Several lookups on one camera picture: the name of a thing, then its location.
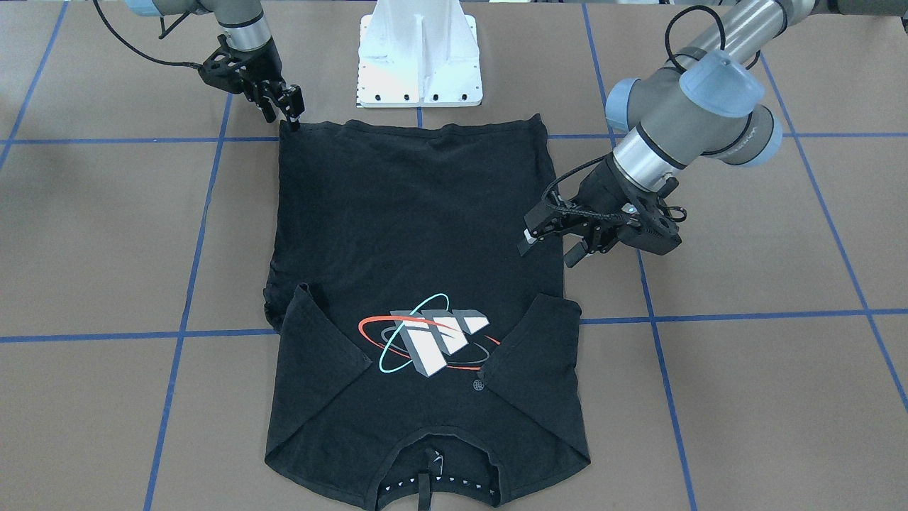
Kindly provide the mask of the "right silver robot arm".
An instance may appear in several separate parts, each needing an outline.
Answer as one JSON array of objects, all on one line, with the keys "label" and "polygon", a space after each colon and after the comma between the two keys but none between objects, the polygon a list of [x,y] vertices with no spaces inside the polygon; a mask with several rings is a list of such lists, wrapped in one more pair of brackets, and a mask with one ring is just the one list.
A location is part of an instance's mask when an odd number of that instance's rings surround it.
[{"label": "right silver robot arm", "polygon": [[128,1],[139,16],[211,13],[221,34],[218,47],[203,62],[188,62],[202,81],[230,94],[242,94],[256,105],[267,123],[282,114],[289,129],[299,129],[304,97],[299,85],[287,84],[282,61],[260,1]]}]

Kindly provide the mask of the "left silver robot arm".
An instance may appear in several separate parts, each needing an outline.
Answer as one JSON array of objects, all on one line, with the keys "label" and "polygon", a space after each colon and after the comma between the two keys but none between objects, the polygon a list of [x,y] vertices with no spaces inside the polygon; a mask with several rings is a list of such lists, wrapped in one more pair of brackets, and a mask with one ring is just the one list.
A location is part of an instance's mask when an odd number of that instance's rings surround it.
[{"label": "left silver robot arm", "polygon": [[672,49],[666,33],[667,62],[649,78],[619,81],[607,96],[607,123],[624,138],[588,163],[592,172],[571,199],[558,194],[557,183],[545,188],[524,217],[519,252],[564,235],[578,237],[566,266],[618,243],[660,256],[677,248],[687,214],[665,200],[679,172],[701,156],[756,166],[778,152],[781,123],[761,104],[765,90],[750,68],[766,43],[826,13],[902,17],[906,3],[739,1],[713,13],[714,25],[683,48]]}]

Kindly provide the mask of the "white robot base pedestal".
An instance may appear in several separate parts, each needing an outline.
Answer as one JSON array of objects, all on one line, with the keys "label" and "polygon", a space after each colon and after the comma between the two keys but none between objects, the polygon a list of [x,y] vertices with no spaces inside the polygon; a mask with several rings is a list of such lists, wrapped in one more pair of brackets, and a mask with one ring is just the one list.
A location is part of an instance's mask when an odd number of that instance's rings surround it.
[{"label": "white robot base pedestal", "polygon": [[458,1],[379,1],[360,20],[360,108],[479,106],[476,19]]}]

